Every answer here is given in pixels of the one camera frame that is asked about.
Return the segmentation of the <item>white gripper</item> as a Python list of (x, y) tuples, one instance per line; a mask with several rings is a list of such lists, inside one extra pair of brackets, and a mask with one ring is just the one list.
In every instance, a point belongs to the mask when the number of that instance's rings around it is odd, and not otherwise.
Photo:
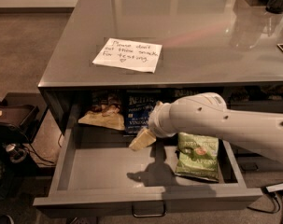
[(135, 139), (129, 145), (133, 151), (138, 151), (156, 142), (159, 138), (172, 137), (176, 134), (170, 119), (169, 103), (157, 101), (153, 111), (149, 115), (149, 129), (142, 128)]

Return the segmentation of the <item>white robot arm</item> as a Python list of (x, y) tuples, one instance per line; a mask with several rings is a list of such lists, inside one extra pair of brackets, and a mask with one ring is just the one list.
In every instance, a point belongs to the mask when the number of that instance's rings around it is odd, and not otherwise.
[(232, 110), (214, 92), (157, 103), (149, 126), (139, 131), (130, 149), (140, 150), (177, 133), (216, 137), (283, 164), (283, 114)]

